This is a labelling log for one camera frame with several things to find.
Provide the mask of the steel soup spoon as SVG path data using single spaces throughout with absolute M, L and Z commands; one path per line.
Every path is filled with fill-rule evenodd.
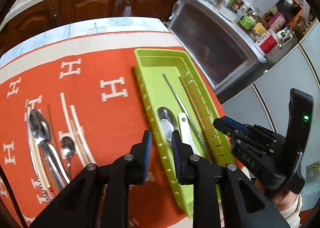
M 178 130 L 178 125 L 173 112 L 166 107 L 160 107 L 157 109 L 159 116 L 161 129 L 164 133 L 166 142 L 171 145 L 171 136 L 174 130 Z

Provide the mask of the green plastic tray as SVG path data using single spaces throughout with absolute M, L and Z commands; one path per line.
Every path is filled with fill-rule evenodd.
M 134 53 L 137 62 L 136 78 L 158 154 L 177 205 L 189 218 L 192 218 L 193 186 L 182 186 L 178 183 L 172 149 L 165 140 L 157 114 L 158 108 L 166 107 L 177 117 L 183 111 L 175 98 L 178 95 L 204 142 L 201 126 L 179 77 L 182 77 L 187 84 L 193 101 L 196 103 L 206 126 L 216 164 L 219 166 L 234 162 L 228 137 L 213 127 L 214 119 L 220 116 L 219 112 L 201 75 L 186 52 L 173 49 L 138 48 Z

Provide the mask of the white bowl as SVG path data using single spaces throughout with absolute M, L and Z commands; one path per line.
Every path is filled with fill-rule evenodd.
M 221 6 L 219 12 L 224 18 L 231 22 L 236 19 L 236 15 L 225 6 Z

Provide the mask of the red-banded bamboo chopstick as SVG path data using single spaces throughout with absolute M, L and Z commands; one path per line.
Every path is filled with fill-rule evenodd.
M 85 139 L 84 130 L 79 122 L 75 105 L 67 106 L 65 94 L 63 92 L 60 93 L 60 101 L 65 123 L 71 139 L 74 141 L 75 150 L 78 154 L 81 165 L 85 167 L 90 163 L 96 163 L 95 158 Z
M 84 128 L 81 126 L 80 121 L 78 119 L 78 115 L 76 113 L 75 105 L 70 106 L 72 119 L 71 119 L 71 125 L 73 129 L 75 130 L 75 138 L 80 145 L 80 151 L 84 159 L 87 163 L 96 163 L 95 158 L 89 148 L 89 145 L 86 141 L 85 134 L 84 134 Z

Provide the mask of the white ceramic spoon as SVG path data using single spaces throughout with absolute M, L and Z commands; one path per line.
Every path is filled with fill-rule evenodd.
M 182 142 L 191 146 L 193 153 L 200 156 L 200 152 L 197 150 L 193 143 L 191 136 L 191 130 L 189 127 L 187 116 L 184 112 L 178 114 L 178 121 L 180 125 L 180 132 L 182 136 Z

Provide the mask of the green label bottle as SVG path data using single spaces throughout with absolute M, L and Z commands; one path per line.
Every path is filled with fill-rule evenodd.
M 246 14 L 239 21 L 239 26 L 244 30 L 250 30 L 256 23 L 256 19 L 249 14 Z

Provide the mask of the small steel spoon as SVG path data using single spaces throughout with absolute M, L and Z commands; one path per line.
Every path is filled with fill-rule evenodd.
M 71 159 L 75 154 L 74 141 L 70 137 L 64 136 L 61 140 L 61 145 L 62 145 L 63 155 L 66 157 L 66 160 L 67 160 L 67 163 L 66 163 L 67 175 L 71 180 L 72 179 Z

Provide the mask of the grey cabinet with mesh doors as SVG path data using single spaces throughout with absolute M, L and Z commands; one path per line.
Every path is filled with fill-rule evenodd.
M 267 63 L 249 36 L 204 0 L 180 0 L 168 28 L 217 95 Z

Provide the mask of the red white canister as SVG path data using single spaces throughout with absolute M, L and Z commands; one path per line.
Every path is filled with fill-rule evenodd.
M 275 34 L 270 32 L 264 33 L 255 42 L 255 47 L 262 54 L 268 54 L 272 49 L 274 49 L 279 43 L 279 39 Z

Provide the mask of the large steel spoon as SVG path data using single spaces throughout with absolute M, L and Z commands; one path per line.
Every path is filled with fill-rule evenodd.
M 37 109 L 31 109 L 28 123 L 31 136 L 35 143 L 43 150 L 44 159 L 49 165 L 49 171 L 60 190 L 70 183 L 70 179 L 63 167 L 55 147 L 50 143 L 50 128 L 44 116 Z

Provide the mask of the orange H-pattern cloth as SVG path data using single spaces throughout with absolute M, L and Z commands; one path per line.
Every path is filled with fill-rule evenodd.
M 181 50 L 182 45 L 167 32 L 100 33 L 36 48 L 1 68 L 1 166 L 27 224 L 47 205 L 30 159 L 27 106 L 52 120 L 59 140 L 69 133 L 64 96 L 75 106 L 96 163 L 112 163 L 149 128 L 135 76 L 137 48 Z

